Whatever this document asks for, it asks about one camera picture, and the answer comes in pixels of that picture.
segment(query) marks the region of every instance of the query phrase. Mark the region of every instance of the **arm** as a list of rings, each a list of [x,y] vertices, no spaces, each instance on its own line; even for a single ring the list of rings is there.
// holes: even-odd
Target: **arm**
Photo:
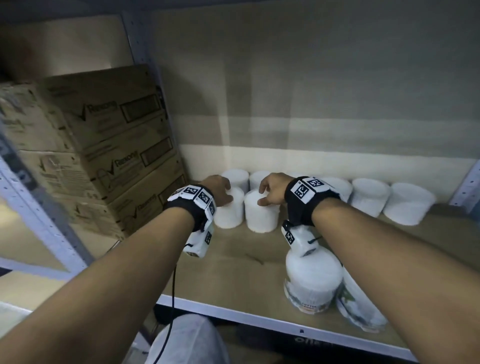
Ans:
[[[227,179],[211,176],[202,184],[218,206],[232,200]],[[0,340],[0,363],[121,363],[193,225],[187,210],[165,210]]]
[[[292,178],[275,174],[266,179],[270,194],[259,204],[281,203]],[[480,275],[476,271],[337,199],[319,203],[312,220],[420,362],[478,362]]]

